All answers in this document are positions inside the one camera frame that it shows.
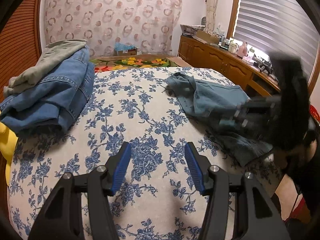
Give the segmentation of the right hand on gripper handle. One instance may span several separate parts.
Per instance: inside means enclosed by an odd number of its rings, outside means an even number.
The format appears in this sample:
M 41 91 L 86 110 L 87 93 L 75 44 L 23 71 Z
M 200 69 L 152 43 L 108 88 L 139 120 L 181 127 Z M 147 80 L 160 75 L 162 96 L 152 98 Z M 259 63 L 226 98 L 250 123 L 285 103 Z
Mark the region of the right hand on gripper handle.
M 316 154 L 319 146 L 319 132 L 308 130 L 303 142 L 292 151 L 293 157 L 299 165 L 309 162 Z

